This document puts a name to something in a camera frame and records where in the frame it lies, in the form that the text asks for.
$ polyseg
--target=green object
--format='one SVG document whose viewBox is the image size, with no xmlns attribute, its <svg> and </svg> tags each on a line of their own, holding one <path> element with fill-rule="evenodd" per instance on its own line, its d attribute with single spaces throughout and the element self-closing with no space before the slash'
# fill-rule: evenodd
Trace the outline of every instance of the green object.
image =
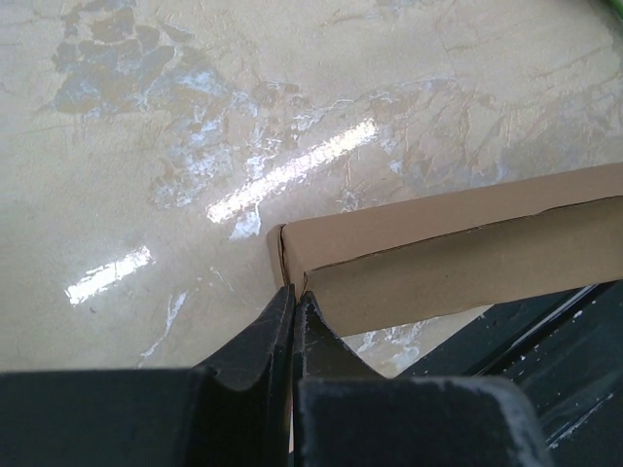
<svg viewBox="0 0 623 467">
<path fill-rule="evenodd" d="M 623 2 L 621 0 L 608 0 L 616 13 L 623 18 Z"/>
</svg>

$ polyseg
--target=glossy floor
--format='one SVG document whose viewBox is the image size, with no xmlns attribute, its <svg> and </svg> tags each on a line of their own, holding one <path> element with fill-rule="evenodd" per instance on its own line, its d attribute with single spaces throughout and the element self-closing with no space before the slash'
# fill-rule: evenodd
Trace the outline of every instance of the glossy floor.
<svg viewBox="0 0 623 467">
<path fill-rule="evenodd" d="M 274 224 L 623 160 L 598 0 L 0 9 L 1 369 L 194 364 Z M 478 312 L 348 343 L 392 375 Z"/>
</svg>

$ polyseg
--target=cardboard box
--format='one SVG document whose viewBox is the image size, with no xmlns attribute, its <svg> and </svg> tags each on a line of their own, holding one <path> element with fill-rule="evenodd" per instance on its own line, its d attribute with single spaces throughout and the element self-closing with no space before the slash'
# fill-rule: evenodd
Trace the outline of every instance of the cardboard box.
<svg viewBox="0 0 623 467">
<path fill-rule="evenodd" d="M 623 162 L 277 226 L 340 336 L 623 278 Z"/>
</svg>

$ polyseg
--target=open cardboard box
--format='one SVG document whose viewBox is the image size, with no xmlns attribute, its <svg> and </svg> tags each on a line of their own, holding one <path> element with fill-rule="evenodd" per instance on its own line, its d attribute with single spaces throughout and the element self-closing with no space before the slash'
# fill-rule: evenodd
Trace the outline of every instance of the open cardboard box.
<svg viewBox="0 0 623 467">
<path fill-rule="evenodd" d="M 276 226 L 340 336 L 623 278 L 623 162 Z"/>
</svg>

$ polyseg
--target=black object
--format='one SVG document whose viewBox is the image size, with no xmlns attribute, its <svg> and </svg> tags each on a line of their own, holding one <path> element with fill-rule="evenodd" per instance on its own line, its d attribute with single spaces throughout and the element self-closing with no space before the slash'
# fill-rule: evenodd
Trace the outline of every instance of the black object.
<svg viewBox="0 0 623 467">
<path fill-rule="evenodd" d="M 298 465 L 550 465 L 500 377 L 560 465 L 611 465 L 621 306 L 623 282 L 497 305 L 387 380 L 282 288 L 193 369 L 0 376 L 0 466 L 286 465 L 291 390 Z"/>
</svg>

